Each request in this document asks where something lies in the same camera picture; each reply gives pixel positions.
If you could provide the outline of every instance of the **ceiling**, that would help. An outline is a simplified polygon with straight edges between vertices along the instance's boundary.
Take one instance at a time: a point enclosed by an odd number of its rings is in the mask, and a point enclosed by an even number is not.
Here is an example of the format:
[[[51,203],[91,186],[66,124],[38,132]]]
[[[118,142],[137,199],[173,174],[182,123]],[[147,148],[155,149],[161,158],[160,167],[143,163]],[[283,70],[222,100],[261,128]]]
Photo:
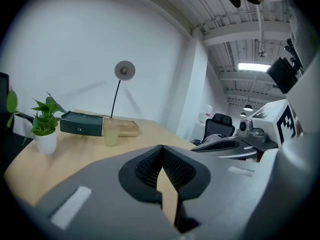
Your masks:
[[[259,109],[264,104],[285,98],[271,77],[263,72],[238,71],[238,63],[273,64],[279,57],[291,55],[284,49],[290,33],[290,12],[286,0],[261,3],[266,57],[258,55],[259,34],[256,6],[241,0],[235,8],[229,0],[152,0],[175,17],[190,33],[200,28],[208,46],[208,60],[213,64],[230,104],[246,102]]]

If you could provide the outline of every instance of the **black chair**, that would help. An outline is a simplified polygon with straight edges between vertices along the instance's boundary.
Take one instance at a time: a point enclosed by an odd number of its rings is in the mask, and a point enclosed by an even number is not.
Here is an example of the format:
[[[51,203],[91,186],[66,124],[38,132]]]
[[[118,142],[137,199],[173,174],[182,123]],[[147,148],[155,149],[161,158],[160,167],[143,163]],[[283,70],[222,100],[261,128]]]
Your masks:
[[[9,86],[9,76],[0,72],[0,170],[2,174],[16,156],[33,140],[32,138],[25,140],[24,136],[13,133],[14,119],[10,128],[7,127],[7,122],[11,116],[11,113],[7,111]],[[32,116],[23,115],[29,122],[33,122],[34,118]]]
[[[220,134],[230,137],[234,132],[235,127],[232,125],[232,118],[225,114],[216,113],[212,119],[209,118],[205,121],[204,137],[202,142],[206,137],[212,134]]]

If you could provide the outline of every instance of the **glass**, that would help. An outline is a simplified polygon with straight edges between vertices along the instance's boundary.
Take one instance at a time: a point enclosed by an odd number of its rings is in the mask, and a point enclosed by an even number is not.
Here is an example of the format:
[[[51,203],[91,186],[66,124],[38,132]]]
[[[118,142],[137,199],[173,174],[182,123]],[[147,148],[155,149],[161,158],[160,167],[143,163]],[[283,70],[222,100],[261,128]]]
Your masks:
[[[113,147],[117,144],[119,136],[119,129],[116,125],[104,124],[103,125],[103,137],[104,143],[108,147]]]

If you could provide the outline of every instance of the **ceiling beam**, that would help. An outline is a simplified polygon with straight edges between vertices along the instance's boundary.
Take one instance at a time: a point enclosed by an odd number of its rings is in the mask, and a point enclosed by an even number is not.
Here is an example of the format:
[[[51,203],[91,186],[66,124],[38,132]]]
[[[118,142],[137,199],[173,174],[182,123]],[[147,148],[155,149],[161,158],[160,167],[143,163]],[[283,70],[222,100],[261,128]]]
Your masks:
[[[228,98],[227,101],[230,104],[235,104],[235,105],[240,105],[240,106],[251,105],[255,109],[261,109],[265,105],[265,103],[246,101],[246,100],[237,99],[237,98]]]
[[[235,71],[235,72],[220,72],[219,79],[223,81],[250,81],[260,82],[268,85],[276,85],[275,81],[267,73],[260,72],[245,72],[245,71]]]
[[[257,93],[257,92],[249,92],[249,91],[243,91],[243,90],[224,90],[225,95],[229,96],[238,96],[243,97],[244,99],[247,99],[248,97],[266,101],[266,102],[275,102],[279,100],[283,100],[283,97],[276,97],[272,95]]]
[[[286,41],[290,38],[291,27],[289,23],[277,21],[262,22],[263,39]],[[213,46],[221,43],[259,39],[259,23],[249,21],[230,24],[212,29],[204,36],[204,43]]]

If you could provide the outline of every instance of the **wooden desk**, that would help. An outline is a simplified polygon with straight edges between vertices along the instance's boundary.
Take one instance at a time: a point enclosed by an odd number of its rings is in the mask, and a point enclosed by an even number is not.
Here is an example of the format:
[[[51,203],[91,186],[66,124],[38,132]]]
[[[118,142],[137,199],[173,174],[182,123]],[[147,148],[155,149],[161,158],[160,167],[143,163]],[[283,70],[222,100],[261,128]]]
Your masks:
[[[87,111],[77,112],[94,115]],[[42,154],[37,149],[35,141],[32,141],[5,171],[4,178],[7,185],[15,196],[34,206],[55,185],[97,160],[158,144],[187,150],[194,147],[192,143],[154,121],[141,119],[134,121],[139,125],[138,136],[119,137],[114,147],[106,146],[103,137],[61,132],[58,125],[56,151],[52,155]],[[173,224],[178,194],[163,169],[158,177],[157,190],[162,192],[163,212]]]

